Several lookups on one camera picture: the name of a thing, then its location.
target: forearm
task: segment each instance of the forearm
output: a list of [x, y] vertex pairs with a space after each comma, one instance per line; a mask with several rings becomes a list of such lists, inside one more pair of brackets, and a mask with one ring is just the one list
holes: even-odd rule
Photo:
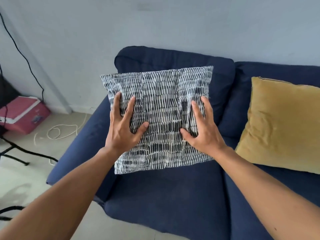
[[274, 239], [320, 239], [320, 208], [231, 148], [216, 156]]
[[35, 199], [0, 233], [2, 239], [70, 239], [116, 160], [100, 150]]

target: hand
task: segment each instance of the hand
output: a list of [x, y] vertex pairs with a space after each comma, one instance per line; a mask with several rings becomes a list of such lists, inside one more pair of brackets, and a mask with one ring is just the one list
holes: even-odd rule
[[106, 137], [105, 148], [112, 150], [116, 153], [117, 158], [122, 153], [129, 151], [140, 141], [142, 134], [147, 130], [149, 122], [144, 122], [135, 134], [131, 133], [129, 125], [132, 113], [134, 111], [133, 96], [127, 106], [124, 116], [120, 115], [120, 97], [121, 93], [118, 92], [114, 97], [113, 107], [110, 111], [110, 127], [109, 133]]
[[191, 102], [197, 123], [198, 136], [192, 137], [183, 128], [180, 129], [180, 132], [182, 137], [195, 149], [215, 158], [228, 146], [214, 123], [214, 113], [209, 100], [204, 96], [201, 97], [201, 100], [204, 103], [205, 118], [202, 116], [197, 103], [195, 101]]

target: throw pillow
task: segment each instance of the throw pillow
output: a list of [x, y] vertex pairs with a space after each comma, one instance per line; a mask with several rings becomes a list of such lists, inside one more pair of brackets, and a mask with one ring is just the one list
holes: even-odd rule
[[212, 159], [190, 146], [179, 132], [185, 128], [197, 136], [191, 101], [196, 101], [204, 115], [200, 97], [209, 95], [212, 72], [213, 66], [204, 66], [101, 76], [111, 106], [115, 94], [121, 92], [122, 116], [130, 98], [135, 96], [130, 121], [132, 133], [143, 122], [149, 122], [141, 141], [116, 161], [116, 174], [186, 166]]
[[320, 88], [253, 77], [236, 152], [252, 163], [320, 174], [319, 145]]

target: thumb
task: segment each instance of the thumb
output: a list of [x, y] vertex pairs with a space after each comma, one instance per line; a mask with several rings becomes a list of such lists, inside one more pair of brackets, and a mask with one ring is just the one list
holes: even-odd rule
[[147, 128], [149, 126], [149, 122], [144, 122], [142, 125], [140, 125], [140, 127], [138, 128], [137, 132], [135, 133], [135, 137], [137, 139], [137, 141], [140, 141], [143, 133], [146, 132]]
[[189, 132], [187, 132], [185, 129], [181, 128], [180, 133], [181, 133], [184, 140], [186, 140], [190, 145], [193, 144], [194, 137], [192, 137], [189, 134]]

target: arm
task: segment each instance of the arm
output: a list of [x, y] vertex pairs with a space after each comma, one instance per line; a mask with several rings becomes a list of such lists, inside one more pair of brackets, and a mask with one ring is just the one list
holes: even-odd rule
[[214, 123], [210, 102], [205, 97], [201, 100], [205, 118], [192, 102], [198, 136], [193, 138], [181, 129], [183, 138], [221, 165], [274, 239], [320, 239], [320, 208], [228, 147]]
[[118, 157], [141, 139], [148, 123], [136, 134], [129, 129], [134, 98], [124, 117], [119, 111], [120, 93], [114, 98], [106, 146], [36, 198], [0, 232], [0, 240], [70, 239], [85, 215], [106, 174]]

